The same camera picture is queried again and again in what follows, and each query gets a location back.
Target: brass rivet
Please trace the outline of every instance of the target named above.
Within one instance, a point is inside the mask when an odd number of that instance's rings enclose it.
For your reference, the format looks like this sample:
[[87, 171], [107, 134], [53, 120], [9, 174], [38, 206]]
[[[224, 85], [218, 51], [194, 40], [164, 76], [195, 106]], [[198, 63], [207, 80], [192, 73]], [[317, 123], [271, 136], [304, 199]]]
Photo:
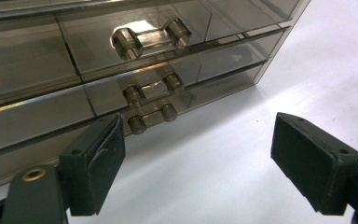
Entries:
[[25, 175], [23, 175], [22, 180], [26, 182], [34, 181], [41, 178], [45, 174], [46, 174], [45, 169], [41, 169], [41, 168], [33, 169], [31, 171], [28, 171]]

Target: screw hole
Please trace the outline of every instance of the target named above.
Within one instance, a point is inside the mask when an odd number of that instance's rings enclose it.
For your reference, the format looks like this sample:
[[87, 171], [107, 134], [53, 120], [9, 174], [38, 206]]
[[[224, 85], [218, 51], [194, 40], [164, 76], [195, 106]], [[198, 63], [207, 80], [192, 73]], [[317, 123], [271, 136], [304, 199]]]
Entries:
[[340, 149], [338, 152], [341, 153], [341, 154], [344, 154], [344, 155], [347, 155], [347, 154], [350, 153], [350, 152], [349, 152], [348, 150], [346, 150], [346, 149]]
[[26, 173], [22, 177], [22, 180], [26, 181], [26, 182], [34, 181], [34, 180], [37, 180], [40, 177], [44, 176], [45, 174], [46, 174], [46, 170], [44, 170], [44, 169], [34, 169], [34, 170]]
[[71, 154], [75, 156], [75, 155], [80, 154], [80, 152], [81, 152], [81, 150], [75, 149], [75, 150], [73, 150], [73, 151], [71, 152]]

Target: cylindrical handle knob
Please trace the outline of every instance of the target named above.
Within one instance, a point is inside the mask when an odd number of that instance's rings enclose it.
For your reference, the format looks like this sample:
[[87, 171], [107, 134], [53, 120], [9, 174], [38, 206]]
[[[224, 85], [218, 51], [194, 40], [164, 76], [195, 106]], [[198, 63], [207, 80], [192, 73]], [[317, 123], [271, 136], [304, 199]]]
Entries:
[[170, 36], [174, 47], [183, 49], [190, 43], [191, 32], [179, 18], [167, 21], [164, 30]]
[[159, 111], [167, 122], [174, 121], [178, 117], [178, 113], [171, 104], [164, 105]]
[[185, 88], [182, 79], [176, 73], [168, 74], [165, 78], [162, 79], [162, 81], [167, 86], [168, 91], [179, 93]]
[[123, 91], [123, 95], [130, 105], [140, 107], [146, 102], [146, 96], [138, 85], [129, 86]]
[[124, 61], [139, 59], [144, 52], [137, 34], [130, 28], [116, 30], [112, 35], [112, 45]]
[[141, 134], [147, 129], [144, 119], [142, 118], [142, 116], [139, 115], [135, 115], [129, 118], [128, 123], [132, 130], [132, 133], [134, 134]]

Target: white table surface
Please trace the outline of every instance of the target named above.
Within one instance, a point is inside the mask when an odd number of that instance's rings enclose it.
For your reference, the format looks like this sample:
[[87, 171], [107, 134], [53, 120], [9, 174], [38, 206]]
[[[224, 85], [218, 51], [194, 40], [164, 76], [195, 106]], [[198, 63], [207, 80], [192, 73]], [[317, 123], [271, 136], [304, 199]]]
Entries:
[[127, 137], [101, 214], [70, 223], [351, 223], [349, 206], [315, 213], [270, 158], [277, 112], [358, 150], [358, 1], [312, 0], [257, 86]]

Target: plastic drawer unit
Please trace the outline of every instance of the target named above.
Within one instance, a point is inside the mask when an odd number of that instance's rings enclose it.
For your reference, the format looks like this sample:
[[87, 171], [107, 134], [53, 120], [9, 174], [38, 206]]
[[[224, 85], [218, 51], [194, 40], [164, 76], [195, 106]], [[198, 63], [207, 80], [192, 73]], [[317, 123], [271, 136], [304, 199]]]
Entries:
[[255, 85], [308, 3], [0, 1], [0, 186], [103, 116], [140, 134]]

